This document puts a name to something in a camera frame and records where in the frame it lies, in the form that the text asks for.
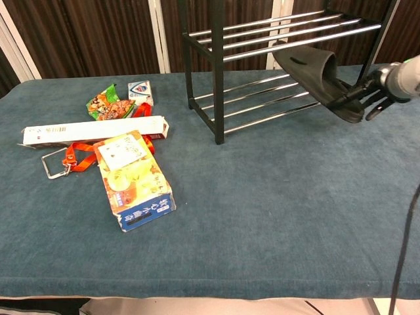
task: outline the brown curtain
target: brown curtain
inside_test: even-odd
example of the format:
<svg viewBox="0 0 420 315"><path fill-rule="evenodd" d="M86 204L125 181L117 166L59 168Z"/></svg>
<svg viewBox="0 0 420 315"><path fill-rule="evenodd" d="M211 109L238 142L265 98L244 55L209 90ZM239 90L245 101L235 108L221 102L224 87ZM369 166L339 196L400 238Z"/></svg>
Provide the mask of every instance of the brown curtain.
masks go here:
<svg viewBox="0 0 420 315"><path fill-rule="evenodd" d="M420 54L420 1L401 0L376 62L402 62Z"/></svg>
<svg viewBox="0 0 420 315"><path fill-rule="evenodd" d="M43 78L158 73L147 0L4 0Z"/></svg>
<svg viewBox="0 0 420 315"><path fill-rule="evenodd" d="M293 13L310 12L322 9L322 0L295 0ZM389 0L331 0L331 8L354 16L370 20L381 20L386 14ZM392 24L383 41L376 63L403 61L420 54L420 41L417 34L420 30L420 2L416 0L401 0ZM313 37L314 34L291 39ZM375 32L367 32L332 41L315 44L315 47L334 51L340 64L363 64L368 57Z"/></svg>
<svg viewBox="0 0 420 315"><path fill-rule="evenodd" d="M0 49L0 98L5 96L13 87L19 84L11 64L7 60L5 54Z"/></svg>
<svg viewBox="0 0 420 315"><path fill-rule="evenodd" d="M341 11L349 13L354 16L361 16L370 20L380 20L385 14L385 9L389 0L376 0L376 1L365 1L365 0L332 0L330 8L335 11ZM322 0L295 0L293 5L293 14L317 11L323 9ZM340 30L347 30L354 28L349 26L347 28L340 28ZM335 33L337 30L325 31L322 35ZM312 33L306 36L293 37L291 41L300 40L303 38L316 37L321 34ZM314 47L319 49L325 49L327 51L334 51L337 55L337 60L340 65L349 64L363 64L369 54L369 49L375 38L375 32L370 31L361 33L358 35L351 35L348 37L342 37L339 39L333 39L331 41L325 41L314 44Z"/></svg>
<svg viewBox="0 0 420 315"><path fill-rule="evenodd" d="M224 25L241 24L271 17L272 0L226 0L225 1L225 21ZM169 62L172 72L183 72L184 62L182 59L182 42L180 22L178 18L177 0L164 0L162 3L163 20L165 22L166 42L168 46ZM208 30L211 23L211 2L208 0L189 0L188 8L188 29L190 32ZM268 36L268 33L254 36L241 37L241 41L260 36ZM267 44L254 45L240 49L228 51L229 54L240 53L246 50L267 47ZM267 56L255 56L225 65L226 70L254 70L266 68ZM210 64L206 59L200 57L192 50L192 69L193 71L209 71Z"/></svg>

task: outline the cardboard box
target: cardboard box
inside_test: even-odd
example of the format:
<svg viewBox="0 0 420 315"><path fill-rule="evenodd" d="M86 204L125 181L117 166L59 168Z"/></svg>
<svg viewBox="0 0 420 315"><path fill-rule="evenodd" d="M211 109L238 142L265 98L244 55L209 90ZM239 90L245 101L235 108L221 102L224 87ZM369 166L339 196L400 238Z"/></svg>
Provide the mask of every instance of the cardboard box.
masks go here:
<svg viewBox="0 0 420 315"><path fill-rule="evenodd" d="M138 130L151 139L166 138L169 125L162 116L63 123L26 127L23 130L23 145L34 148L69 145L72 142L97 142Z"/></svg>
<svg viewBox="0 0 420 315"><path fill-rule="evenodd" d="M138 131L93 147L112 213L122 231L175 210L172 189Z"/></svg>

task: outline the blue box side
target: blue box side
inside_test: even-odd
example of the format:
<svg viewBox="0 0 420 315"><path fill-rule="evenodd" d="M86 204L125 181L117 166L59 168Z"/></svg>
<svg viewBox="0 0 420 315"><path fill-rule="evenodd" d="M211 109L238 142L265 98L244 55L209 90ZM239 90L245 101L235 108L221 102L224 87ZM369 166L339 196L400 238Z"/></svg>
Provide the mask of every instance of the blue box side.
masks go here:
<svg viewBox="0 0 420 315"><path fill-rule="evenodd" d="M160 195L124 210L115 216L124 232L130 231L175 210L172 193Z"/></svg>

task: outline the red ribbon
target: red ribbon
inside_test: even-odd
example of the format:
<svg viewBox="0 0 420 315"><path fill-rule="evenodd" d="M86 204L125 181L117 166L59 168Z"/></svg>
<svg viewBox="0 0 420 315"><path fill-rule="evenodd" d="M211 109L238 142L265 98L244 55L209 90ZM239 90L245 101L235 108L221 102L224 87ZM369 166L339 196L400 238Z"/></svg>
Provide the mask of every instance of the red ribbon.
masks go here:
<svg viewBox="0 0 420 315"><path fill-rule="evenodd" d="M133 118L135 117L146 117L152 115L152 107L149 103L142 103L136 110L136 112L131 116Z"/></svg>
<svg viewBox="0 0 420 315"><path fill-rule="evenodd" d="M63 165L70 168L71 172L84 172L96 162L96 155L87 156L82 162L77 164L75 151L93 152L93 146L82 142L73 142L66 150L66 157L63 159Z"/></svg>
<svg viewBox="0 0 420 315"><path fill-rule="evenodd" d="M133 118L135 117L146 117L152 115L152 107L149 103L142 103L136 110L136 112L131 116ZM147 147L151 151L152 154L155 154L155 148L153 147L152 139L149 136L143 136L143 139L145 143L147 144Z"/></svg>

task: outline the product label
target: product label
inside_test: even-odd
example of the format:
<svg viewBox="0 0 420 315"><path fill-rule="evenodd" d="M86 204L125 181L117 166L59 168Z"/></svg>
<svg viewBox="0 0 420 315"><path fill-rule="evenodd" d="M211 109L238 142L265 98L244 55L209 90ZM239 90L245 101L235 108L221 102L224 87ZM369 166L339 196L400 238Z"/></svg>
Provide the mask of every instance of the product label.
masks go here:
<svg viewBox="0 0 420 315"><path fill-rule="evenodd" d="M100 146L98 150L110 171L120 169L147 155L132 135Z"/></svg>

